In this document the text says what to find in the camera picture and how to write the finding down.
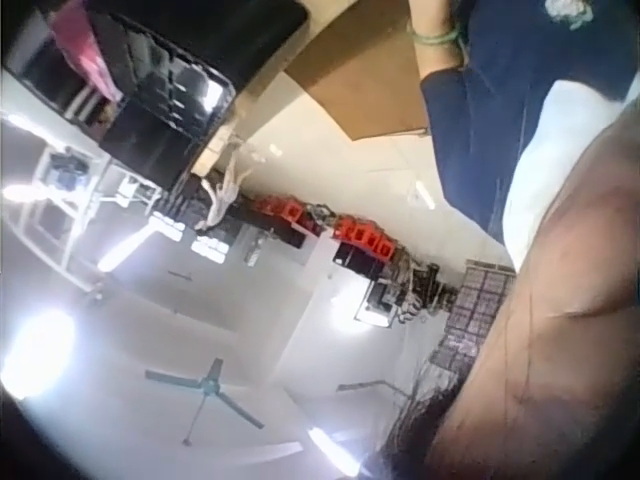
fan rod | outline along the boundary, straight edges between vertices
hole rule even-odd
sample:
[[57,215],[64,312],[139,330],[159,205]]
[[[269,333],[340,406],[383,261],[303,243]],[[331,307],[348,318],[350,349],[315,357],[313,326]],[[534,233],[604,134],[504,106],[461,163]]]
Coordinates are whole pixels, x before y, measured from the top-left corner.
[[207,396],[206,395],[202,395],[202,400],[200,401],[200,406],[198,407],[198,410],[196,411],[196,414],[193,417],[193,420],[191,421],[191,426],[189,427],[189,431],[187,432],[187,436],[184,438],[184,442],[187,443],[187,444],[191,442],[191,432],[193,432],[193,427],[196,426],[196,422],[198,421],[198,417],[200,416],[200,412],[202,412],[202,407],[204,407],[204,402],[206,400],[207,400]]

bracelet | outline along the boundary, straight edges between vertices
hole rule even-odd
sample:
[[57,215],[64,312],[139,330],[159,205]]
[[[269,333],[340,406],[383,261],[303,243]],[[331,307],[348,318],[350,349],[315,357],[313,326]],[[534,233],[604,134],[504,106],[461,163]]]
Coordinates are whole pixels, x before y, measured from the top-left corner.
[[411,19],[409,19],[409,23],[407,23],[407,32],[409,32],[409,35],[411,35],[411,38],[413,38],[413,41],[418,45],[433,47],[437,45],[452,43],[458,40],[458,37],[460,36],[460,27],[456,24],[453,27],[453,30],[451,30],[449,33],[431,37],[431,36],[420,35],[419,33],[416,33],[416,31],[413,28],[413,24],[411,23]]

beige floor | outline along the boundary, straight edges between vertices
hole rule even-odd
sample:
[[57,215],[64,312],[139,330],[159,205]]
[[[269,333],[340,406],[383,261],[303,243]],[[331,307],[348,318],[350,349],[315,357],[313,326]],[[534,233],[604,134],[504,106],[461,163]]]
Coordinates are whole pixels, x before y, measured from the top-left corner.
[[[248,191],[292,194],[369,217],[418,257],[454,271],[463,271],[469,258],[509,263],[503,247],[443,200],[429,137],[352,142],[285,74],[259,100],[239,135],[269,155],[247,180]],[[418,180],[432,196],[433,210],[416,194]]]

blue shirt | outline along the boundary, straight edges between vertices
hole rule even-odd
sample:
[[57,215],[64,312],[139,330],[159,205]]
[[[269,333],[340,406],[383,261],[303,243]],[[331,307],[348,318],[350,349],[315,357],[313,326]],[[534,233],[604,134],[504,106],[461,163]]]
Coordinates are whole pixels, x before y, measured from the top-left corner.
[[500,243],[514,171],[553,84],[572,80],[623,100],[638,69],[630,2],[592,0],[593,20],[573,31],[544,3],[477,0],[469,64],[421,85],[445,199]]

black hair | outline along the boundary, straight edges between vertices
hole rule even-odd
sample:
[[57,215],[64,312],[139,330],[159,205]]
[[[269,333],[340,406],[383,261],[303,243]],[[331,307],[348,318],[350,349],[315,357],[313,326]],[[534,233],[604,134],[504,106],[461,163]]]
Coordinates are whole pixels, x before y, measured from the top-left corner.
[[380,449],[362,464],[361,480],[437,479],[426,460],[447,412],[455,402],[467,375],[459,375],[447,387],[431,395],[420,394],[417,381]]

